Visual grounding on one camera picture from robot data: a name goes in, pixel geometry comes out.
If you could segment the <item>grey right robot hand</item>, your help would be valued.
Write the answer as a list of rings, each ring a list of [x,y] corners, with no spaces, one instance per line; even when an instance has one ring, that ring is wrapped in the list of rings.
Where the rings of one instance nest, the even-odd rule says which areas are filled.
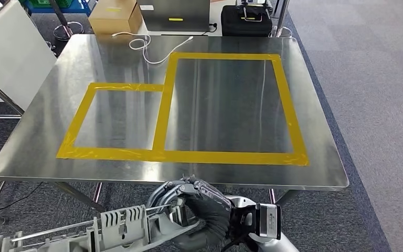
[[[148,198],[146,207],[157,207],[181,198],[193,214],[205,221],[205,226],[189,235],[180,235],[173,243],[182,251],[197,251],[221,242],[229,228],[231,200],[204,180],[182,177],[167,181]]]

